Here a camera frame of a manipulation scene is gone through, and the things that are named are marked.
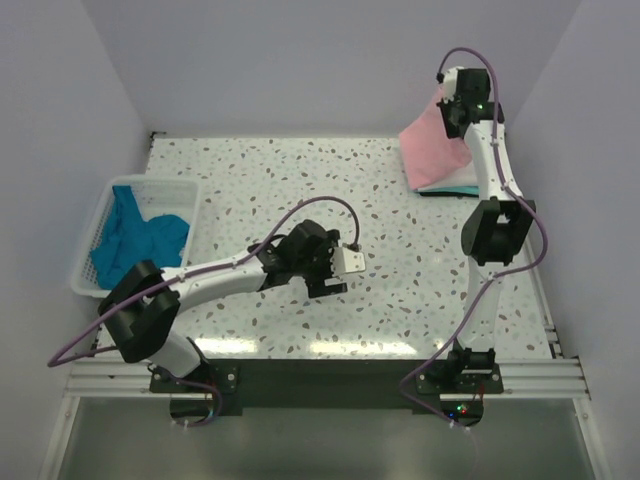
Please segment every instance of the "speckled tabletop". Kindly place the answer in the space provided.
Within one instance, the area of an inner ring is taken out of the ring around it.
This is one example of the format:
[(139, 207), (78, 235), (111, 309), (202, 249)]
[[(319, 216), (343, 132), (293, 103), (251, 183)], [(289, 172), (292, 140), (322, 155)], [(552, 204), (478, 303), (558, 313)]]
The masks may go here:
[[(367, 271), (348, 279), (347, 293), (310, 301), (294, 279), (178, 317), (175, 331), (209, 356), (428, 358), (462, 320), (468, 267), (459, 236), (477, 200), (410, 192), (397, 139), (156, 138), (147, 173), (203, 182), (194, 264), (261, 239), (302, 199), (339, 196), (360, 218)], [(313, 204), (287, 226), (305, 218), (353, 238), (338, 204)], [(525, 262), (523, 254), (516, 259)], [(531, 275), (505, 279), (498, 313), (498, 357), (551, 358)], [(106, 331), (99, 343), (111, 344)]]

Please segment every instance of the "blue cloth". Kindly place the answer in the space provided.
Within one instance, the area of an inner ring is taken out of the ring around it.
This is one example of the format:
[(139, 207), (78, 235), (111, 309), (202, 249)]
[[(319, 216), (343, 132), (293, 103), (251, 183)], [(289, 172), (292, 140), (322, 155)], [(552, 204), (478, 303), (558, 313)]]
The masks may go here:
[(100, 288), (113, 289), (142, 260), (152, 260), (157, 267), (179, 267), (189, 224), (176, 215), (161, 215), (145, 222), (129, 186), (114, 186), (113, 195), (102, 242), (91, 251)]
[(428, 193), (433, 196), (437, 196), (438, 194), (451, 194), (451, 193), (460, 193), (462, 195), (469, 195), (472, 197), (477, 197), (480, 195), (480, 189), (478, 187), (442, 187), (442, 188), (425, 188), (423, 190), (419, 190), (420, 193)]

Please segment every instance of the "white wall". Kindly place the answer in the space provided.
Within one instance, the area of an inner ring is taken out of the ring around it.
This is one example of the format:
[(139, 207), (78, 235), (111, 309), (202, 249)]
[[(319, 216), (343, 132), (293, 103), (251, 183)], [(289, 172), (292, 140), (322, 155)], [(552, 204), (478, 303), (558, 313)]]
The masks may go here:
[(495, 62), (515, 118), (579, 0), (84, 3), (153, 130), (394, 135), (459, 45)]
[(549, 228), (552, 312), (582, 358), (616, 479), (640, 477), (638, 19), (636, 0), (584, 0), (510, 130)]
[(0, 65), (0, 478), (33, 480), (67, 375), (45, 363), (94, 314), (74, 250), (146, 135), (79, 0), (0, 2)]

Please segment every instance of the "cable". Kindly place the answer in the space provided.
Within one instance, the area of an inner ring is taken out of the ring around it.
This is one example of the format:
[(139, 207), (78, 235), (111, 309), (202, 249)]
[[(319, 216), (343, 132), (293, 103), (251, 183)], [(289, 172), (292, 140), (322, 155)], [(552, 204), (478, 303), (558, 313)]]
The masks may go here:
[(493, 67), (491, 66), (489, 61), (482, 54), (477, 52), (476, 50), (473, 50), (473, 49), (467, 48), (467, 47), (457, 47), (457, 48), (454, 48), (454, 49), (450, 50), (449, 52), (447, 52), (447, 54), (444, 56), (444, 58), (442, 59), (442, 62), (440, 63), (440, 67), (438, 68), (438, 74), (442, 73), (442, 68), (444, 67), (445, 62), (451, 56), (451, 54), (453, 54), (455, 52), (467, 52), (467, 53), (470, 53), (470, 54), (476, 56), (478, 59), (480, 59), (480, 61), (482, 63), (484, 63), (485, 67), (487, 67), (487, 71), (489, 72), (489, 76), (491, 77), (491, 84), (493, 86), (493, 100), (494, 100), (494, 103), (495, 103), (495, 107), (493, 109), (493, 124), (492, 124), (492, 128), (491, 128), (491, 140), (492, 140), (491, 143), (493, 145), (493, 156), (494, 156), (494, 159), (495, 159), (495, 162), (496, 162), (496, 169), (497, 169), (497, 172), (498, 172), (498, 177), (500, 179), (500, 183), (501, 183), (502, 188), (504, 189), (504, 191), (507, 192), (507, 194), (510, 197), (512, 197), (515, 201), (517, 201), (522, 206), (522, 208), (524, 208), (527, 211), (527, 213), (529, 215), (531, 215), (531, 217), (533, 218), (533, 220), (535, 221), (535, 223), (536, 223), (536, 225), (538, 227), (538, 230), (540, 231), (540, 235), (542, 236), (542, 249), (541, 249), (540, 254), (538, 255), (538, 257), (533, 262), (531, 262), (529, 265), (525, 265), (523, 267), (512, 268), (510, 270), (505, 270), (503, 272), (497, 273), (497, 274), (495, 274), (493, 276), (493, 278), (491, 278), (487, 282), (485, 282), (485, 284), (482, 286), (482, 288), (478, 291), (478, 294), (476, 295), (476, 297), (473, 299), (473, 301), (469, 305), (469, 309), (465, 312), (465, 314), (464, 314), (464, 316), (462, 318), (462, 322), (460, 322), (460, 325), (458, 326), (458, 328), (456, 328), (456, 330), (453, 332), (453, 335), (451, 335), (451, 337), (442, 345), (442, 347), (440, 347), (438, 349), (438, 351), (436, 353), (434, 353), (431, 356), (431, 358), (429, 358), (427, 361), (425, 361), (418, 368), (415, 368), (414, 370), (412, 370), (409, 374), (407, 374), (400, 381), (400, 386), (399, 386), (400, 393), (404, 397), (406, 397), (407, 399), (411, 400), (412, 402), (420, 405), (421, 407), (426, 408), (431, 413), (439, 416), (440, 418), (442, 418), (443, 420), (446, 420), (447, 422), (450, 422), (452, 425), (455, 425), (455, 426), (458, 426), (458, 427), (464, 427), (464, 425), (462, 425), (459, 422), (456, 422), (455, 420), (452, 420), (449, 417), (445, 416), (442, 412), (440, 412), (436, 408), (432, 407), (428, 403), (423, 402), (419, 398), (417, 398), (417, 397), (411, 395), (410, 393), (406, 392), (404, 390), (404, 387), (409, 383), (409, 381), (412, 378), (414, 378), (416, 375), (424, 372), (433, 362), (435, 362), (440, 357), (440, 355), (442, 355), (445, 352), (445, 350), (447, 350), (449, 348), (449, 346), (451, 346), (451, 344), (455, 341), (455, 339), (458, 337), (458, 335), (460, 335), (460, 332), (462, 332), (462, 330), (464, 329), (466, 324), (469, 322), (469, 319), (471, 318), (471, 314), (473, 313), (475, 308), (478, 306), (478, 303), (480, 302), (480, 299), (486, 293), (486, 291), (489, 289), (489, 287), (493, 284), (493, 282), (495, 282), (496, 280), (499, 280), (501, 278), (504, 278), (504, 277), (506, 277), (508, 275), (513, 275), (515, 273), (526, 272), (526, 271), (531, 270), (531, 269), (537, 267), (538, 265), (540, 265), (540, 263), (542, 262), (544, 257), (547, 255), (547, 251), (549, 249), (549, 238), (548, 238), (548, 235), (547, 235), (547, 230), (544, 227), (544, 225), (542, 223), (542, 219), (540, 218), (540, 216), (527, 204), (527, 202), (524, 201), (524, 199), (522, 197), (516, 195), (515, 192), (513, 190), (511, 190), (511, 188), (509, 188), (509, 185), (507, 184), (506, 178), (504, 176), (504, 171), (502, 169), (502, 164), (501, 164), (501, 161), (500, 161), (500, 151), (499, 151), (499, 144), (498, 144), (498, 112), (499, 112), (499, 106), (500, 106), (500, 95), (499, 95), (499, 91), (498, 91), (498, 79), (496, 77), (495, 70), (493, 69)]
[(358, 241), (360, 240), (360, 221), (358, 220), (358, 215), (356, 214), (356, 211), (353, 209), (353, 207), (351, 205), (349, 205), (349, 203), (347, 203), (345, 200), (342, 200), (341, 198), (334, 197), (334, 196), (331, 196), (331, 195), (323, 195), (323, 196), (319, 196), (319, 197), (310, 198), (308, 200), (305, 200), (304, 202), (299, 203), (298, 205), (293, 207), (291, 210), (289, 210), (289, 212), (286, 213), (284, 215), (284, 217), (282, 217), (280, 219), (280, 221), (278, 223), (276, 223), (276, 225), (271, 229), (271, 231), (265, 237), (265, 239), (255, 249), (253, 249), (246, 256), (242, 257), (235, 264), (232, 263), (232, 262), (228, 262), (228, 263), (212, 265), (212, 266), (202, 267), (202, 268), (198, 268), (198, 269), (192, 270), (192, 271), (188, 272), (184, 277), (176, 276), (176, 277), (170, 278), (168, 280), (165, 280), (164, 282), (161, 282), (161, 283), (153, 285), (153, 286), (151, 286), (149, 288), (146, 288), (146, 289), (142, 290), (141, 292), (139, 292), (139, 293), (137, 293), (135, 295), (132, 295), (131, 297), (127, 298), (126, 300), (120, 302), (119, 304), (114, 305), (108, 311), (106, 311), (105, 313), (100, 315), (98, 318), (96, 318), (93, 322), (91, 322), (78, 336), (76, 336), (71, 341), (69, 341), (68, 343), (63, 345), (51, 357), (51, 359), (47, 362), (47, 366), (49, 368), (58, 367), (60, 365), (64, 365), (66, 363), (73, 362), (74, 360), (78, 360), (80, 358), (92, 357), (92, 356), (94, 356), (94, 355), (96, 355), (98, 353), (103, 353), (103, 352), (107, 352), (107, 351), (116, 350), (116, 347), (113, 347), (113, 346), (112, 347), (103, 347), (103, 348), (99, 348), (99, 349), (96, 349), (96, 350), (90, 350), (90, 351), (85, 352), (85, 353), (80, 353), (80, 354), (71, 355), (69, 357), (62, 358), (63, 355), (68, 353), (69, 350), (71, 350), (73, 347), (75, 347), (80, 341), (82, 341), (85, 337), (87, 337), (91, 332), (93, 332), (96, 328), (98, 328), (105, 321), (107, 321), (109, 318), (111, 318), (111, 316), (113, 316), (115, 313), (119, 312), (120, 310), (123, 310), (123, 309), (127, 308), (129, 305), (132, 305), (132, 304), (138, 302), (143, 297), (151, 297), (157, 291), (162, 290), (165, 287), (170, 287), (171, 285), (174, 285), (175, 283), (180, 282), (183, 278), (192, 278), (192, 277), (195, 277), (195, 276), (198, 276), (198, 275), (204, 275), (206, 273), (216, 272), (216, 271), (219, 271), (219, 270), (225, 270), (227, 268), (235, 268), (238, 265), (242, 265), (242, 264), (248, 262), (253, 257), (258, 255), (262, 250), (264, 250), (270, 244), (271, 240), (276, 235), (278, 230), (280, 230), (280, 228), (282, 228), (284, 223), (287, 220), (289, 220), (289, 218), (291, 218), (291, 216), (293, 214), (295, 214), (296, 212), (298, 212), (302, 208), (306, 207), (307, 205), (310, 205), (310, 204), (316, 203), (316, 202), (322, 202), (322, 201), (337, 202), (337, 203), (343, 205), (344, 207), (346, 207), (347, 210), (349, 210), (349, 213), (351, 213), (351, 215), (353, 216), (353, 221), (355, 223), (355, 234), (354, 234), (354, 240), (353, 240), (353, 243), (351, 244), (351, 247), (357, 248)]
[(185, 387), (198, 388), (200, 390), (208, 391), (213, 396), (214, 403), (217, 404), (215, 410), (212, 411), (208, 417), (194, 423), (189, 423), (186, 420), (183, 423), (176, 422), (178, 423), (178, 425), (182, 425), (183, 427), (187, 427), (187, 428), (204, 427), (205, 425), (208, 425), (209, 423), (213, 422), (213, 420), (215, 420), (220, 415), (220, 412), (222, 411), (222, 395), (220, 394), (220, 391), (215, 386), (209, 385), (207, 383), (191, 382), (189, 380), (184, 380), (182, 378), (176, 377), (166, 368), (163, 368), (162, 370), (164, 373), (167, 374), (167, 376), (171, 380), (173, 380), (179, 385), (184, 385)]
[(284, 237), (286, 237), (286, 235), (284, 235), (283, 233), (279, 233), (277, 235), (274, 235), (273, 237), (271, 237), (271, 240), (269, 240), (269, 243), (273, 246), (273, 242), (276, 240), (282, 240)]

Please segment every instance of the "folded cloth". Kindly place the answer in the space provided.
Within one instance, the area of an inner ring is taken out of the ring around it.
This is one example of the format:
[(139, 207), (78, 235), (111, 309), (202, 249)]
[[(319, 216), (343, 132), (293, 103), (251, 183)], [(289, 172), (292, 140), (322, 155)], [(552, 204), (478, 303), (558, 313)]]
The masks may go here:
[(476, 176), (473, 162), (466, 167), (459, 168), (439, 182), (417, 188), (415, 191), (423, 196), (464, 195), (477, 197), (480, 194), (478, 177)]
[(436, 105), (441, 99), (438, 89), (422, 115), (399, 135), (409, 187), (417, 192), (456, 192), (478, 185), (469, 148), (461, 138), (447, 138)]
[(157, 267), (179, 267), (189, 224), (176, 215), (145, 222), (129, 186), (114, 186), (113, 195), (102, 242), (91, 251), (100, 288), (111, 290), (142, 260), (152, 260)]

